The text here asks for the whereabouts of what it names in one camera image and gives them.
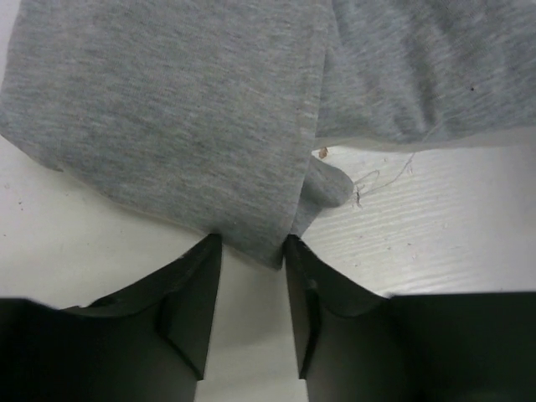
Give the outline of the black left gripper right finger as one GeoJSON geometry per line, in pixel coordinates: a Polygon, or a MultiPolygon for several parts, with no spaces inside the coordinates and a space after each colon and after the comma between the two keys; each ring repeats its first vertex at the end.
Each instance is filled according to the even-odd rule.
{"type": "Polygon", "coordinates": [[[532,292],[379,296],[284,244],[298,374],[311,401],[532,401],[532,292]]]}

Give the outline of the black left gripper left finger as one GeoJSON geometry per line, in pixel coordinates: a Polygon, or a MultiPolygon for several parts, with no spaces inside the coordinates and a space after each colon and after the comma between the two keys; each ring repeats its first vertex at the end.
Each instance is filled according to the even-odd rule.
{"type": "Polygon", "coordinates": [[[211,234],[87,307],[1,301],[4,401],[191,401],[204,377],[221,271],[211,234]]]}

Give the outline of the grey tank top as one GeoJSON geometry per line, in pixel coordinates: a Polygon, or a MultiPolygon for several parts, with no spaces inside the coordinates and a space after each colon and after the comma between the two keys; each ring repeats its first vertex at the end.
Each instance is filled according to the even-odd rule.
{"type": "Polygon", "coordinates": [[[23,1],[1,89],[34,161],[275,268],[353,193],[318,138],[534,123],[532,1],[23,1]]]}

